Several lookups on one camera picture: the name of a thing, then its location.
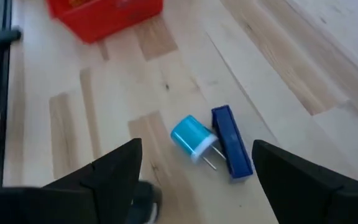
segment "dark blue plastic block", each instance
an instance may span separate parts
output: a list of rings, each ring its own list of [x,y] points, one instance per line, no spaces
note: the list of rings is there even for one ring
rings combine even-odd
[[[212,127],[222,145],[232,182],[243,181],[252,175],[251,162],[229,105],[212,109]]]

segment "red plastic crate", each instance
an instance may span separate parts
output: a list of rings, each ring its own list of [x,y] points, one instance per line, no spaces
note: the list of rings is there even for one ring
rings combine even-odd
[[[47,0],[50,13],[82,41],[92,43],[161,12],[163,0],[90,0],[72,7],[69,0]]]

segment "wooden floor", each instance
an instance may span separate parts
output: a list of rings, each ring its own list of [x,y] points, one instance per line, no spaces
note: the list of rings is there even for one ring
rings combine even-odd
[[[358,180],[356,37],[313,2],[165,0],[84,45],[44,1],[14,0],[24,38],[11,48],[4,185],[43,186],[141,137],[142,178],[165,196],[159,223],[276,223],[257,175],[230,185],[218,157],[218,171],[194,165],[169,138],[188,114],[210,127],[222,105],[249,154],[263,139]]]

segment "red box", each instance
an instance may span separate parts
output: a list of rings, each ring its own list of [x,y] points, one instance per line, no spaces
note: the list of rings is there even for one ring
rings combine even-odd
[[[78,7],[69,0],[47,0],[50,13],[82,41],[92,43],[161,12],[163,0],[91,0]]]

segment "metal prong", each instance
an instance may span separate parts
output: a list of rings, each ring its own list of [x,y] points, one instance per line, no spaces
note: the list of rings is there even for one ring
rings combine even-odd
[[[216,167],[214,166],[214,164],[212,164],[209,160],[207,160],[205,157],[203,157],[203,159],[204,159],[204,161],[206,162],[206,163],[208,163],[208,165],[212,168],[212,169],[214,169],[214,170],[216,170]]]
[[[216,149],[214,146],[212,146],[212,148],[215,150],[215,152],[217,152],[224,160],[226,160],[226,157],[224,157],[224,155],[221,153],[221,151],[219,151],[218,149]]]

